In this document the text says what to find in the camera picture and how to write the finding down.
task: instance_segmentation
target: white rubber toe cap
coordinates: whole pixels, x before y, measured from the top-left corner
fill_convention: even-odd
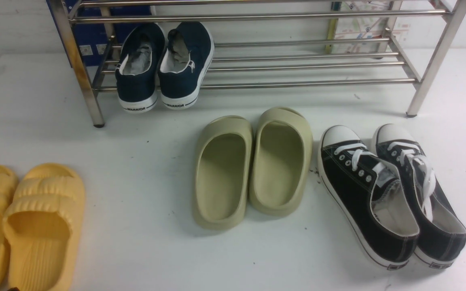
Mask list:
[[[390,140],[406,139],[415,141],[409,132],[396,124],[386,124],[379,129],[377,143],[388,142]]]
[[[327,147],[331,144],[336,144],[347,140],[360,140],[360,138],[348,127],[344,127],[343,125],[336,125],[327,129],[325,132],[322,147]]]

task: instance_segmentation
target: stainless steel bar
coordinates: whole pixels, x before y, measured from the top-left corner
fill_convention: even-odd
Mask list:
[[[90,0],[85,1],[85,7],[115,7],[115,6],[137,6],[137,5],[203,5],[203,4],[246,4],[246,3],[274,3],[274,2],[314,2],[331,0],[123,0],[123,1],[106,1]]]
[[[407,55],[405,54],[403,48],[400,46],[398,43],[398,40],[396,40],[396,37],[393,35],[393,32],[391,30],[386,31],[386,36],[389,37],[392,41],[390,42],[390,48],[394,52],[398,52],[399,56],[396,57],[397,60],[405,62],[405,65],[403,66],[405,74],[409,78],[415,78],[418,81],[422,79],[420,77],[420,74],[418,71],[413,67],[413,63],[409,60]]]
[[[452,6],[448,4],[445,0],[429,0],[429,3],[431,3],[434,9],[443,9],[445,11],[453,11]],[[443,20],[447,22],[448,21],[447,16],[443,16]]]
[[[390,3],[391,11],[399,11],[401,7],[402,7],[402,1],[392,1]],[[386,35],[387,28],[390,28],[390,30],[393,31],[394,26],[396,24],[396,19],[397,19],[396,17],[390,17],[386,20],[386,25],[384,25],[384,29],[382,31],[383,37]],[[385,52],[387,48],[388,48],[387,44],[379,44],[379,48],[377,49],[377,51]]]
[[[228,67],[209,68],[208,72],[260,72],[260,71],[285,71],[285,70],[313,70],[313,69],[347,69],[347,68],[369,68],[386,66],[403,66],[403,61],[375,61],[366,63],[344,63],[344,64],[313,64],[313,65],[279,65],[259,67]]]
[[[244,84],[204,84],[201,89],[261,89],[288,88],[306,86],[336,86],[336,85],[386,85],[413,84],[416,79],[366,79],[366,80],[334,80],[334,81],[304,81],[304,82],[275,82],[275,83],[244,83]],[[95,90],[102,93],[116,92],[116,87],[104,86]]]
[[[444,16],[450,12],[441,9],[425,11],[357,11],[349,13],[275,13],[258,15],[159,15],[159,16],[111,16],[75,17],[72,23],[139,23],[139,22],[179,22],[179,21],[246,21],[283,20],[304,18],[346,18],[346,17],[408,17]]]
[[[93,120],[93,125],[99,128],[103,127],[105,124],[104,117],[102,116],[102,112],[100,111],[100,106],[98,105],[98,100],[96,99],[95,92],[93,92],[93,89],[91,88],[91,81],[89,75],[87,74],[87,70],[85,69],[85,65],[82,61],[78,45],[76,44],[76,40],[73,35],[73,30],[70,26],[68,15],[66,14],[66,10],[63,5],[63,0],[47,1],[49,1],[50,3],[53,18],[55,19],[57,27],[59,28],[61,40],[64,44],[64,48],[66,48],[66,54],[73,67],[73,71],[76,75],[76,80],[80,85],[80,90],[82,91],[82,95],[84,96],[85,104],[87,105],[87,110],[89,110],[89,114],[91,116],[91,119]]]
[[[214,57],[213,63],[233,61],[301,61],[306,59],[355,59],[363,57],[398,57],[398,52],[384,53],[333,53],[330,55],[275,55],[270,57]]]
[[[448,18],[447,24],[438,45],[436,46],[434,53],[427,65],[427,69],[424,73],[422,80],[420,81],[420,88],[416,90],[416,94],[407,109],[408,117],[415,117],[420,110],[420,107],[424,103],[424,100],[431,88],[431,85],[436,78],[436,74],[442,66],[443,59],[447,55],[449,48],[454,40],[456,33],[460,27],[466,14],[466,0],[458,0],[454,6],[453,14]]]
[[[304,46],[308,44],[354,44],[358,42],[387,42],[388,38],[352,38],[352,39],[327,39],[327,40],[298,40],[298,41],[270,41],[270,42],[228,42],[215,44],[215,48],[244,48],[252,46]]]
[[[102,86],[102,82],[104,81],[104,77],[105,77],[105,75],[102,74],[102,71],[104,70],[105,67],[107,67],[107,64],[108,64],[107,59],[109,58],[109,53],[111,52],[111,46],[112,46],[113,41],[114,41],[114,38],[111,39],[107,43],[107,46],[105,47],[104,54],[102,55],[102,61],[100,62],[98,69],[96,69],[96,74],[95,74],[95,77],[93,78],[93,84],[92,84],[93,88],[99,88]]]
[[[71,20],[75,18],[78,15],[78,9],[80,5],[83,3],[83,0],[78,0],[73,6],[70,11],[70,14],[68,15],[68,18]]]

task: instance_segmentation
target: navy canvas sneaker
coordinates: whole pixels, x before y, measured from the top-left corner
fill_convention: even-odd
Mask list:
[[[138,26],[125,39],[115,72],[120,105],[125,111],[138,114],[154,108],[155,73],[164,48],[165,35],[155,23]]]
[[[375,132],[372,147],[400,172],[407,202],[420,225],[416,256],[433,269],[450,267],[466,244],[466,228],[420,144],[402,127],[386,124]]]
[[[200,22],[182,22],[168,33],[168,46],[159,63],[161,100],[170,109],[194,105],[215,45]]]

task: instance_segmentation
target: white wall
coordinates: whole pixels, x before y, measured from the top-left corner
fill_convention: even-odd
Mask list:
[[[268,11],[303,12],[327,11],[329,2],[306,2],[294,4],[244,4],[233,5],[231,12],[265,13]],[[224,13],[220,6],[193,6],[189,8],[161,7],[158,13],[183,11],[184,13]],[[405,2],[404,8],[428,8],[422,1]],[[402,18],[399,23],[411,25],[409,36],[404,41],[406,48],[434,47],[444,22],[440,18]],[[297,21],[286,22],[244,22],[209,24],[218,41],[253,41],[256,39],[306,39],[324,38],[328,22]],[[466,48],[466,19],[461,26],[454,47]],[[0,0],[0,55],[5,53],[62,52],[63,48],[57,30],[51,19],[45,0]]]

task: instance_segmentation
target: black canvas sneaker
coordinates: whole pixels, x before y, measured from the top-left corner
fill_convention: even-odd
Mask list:
[[[404,267],[420,230],[396,167],[370,153],[351,129],[337,125],[321,138],[318,169],[368,256],[388,270]]]
[[[372,151],[398,167],[407,202],[420,226],[415,254],[434,269],[452,265],[466,243],[456,217],[424,151],[402,127],[386,124],[373,136]]]

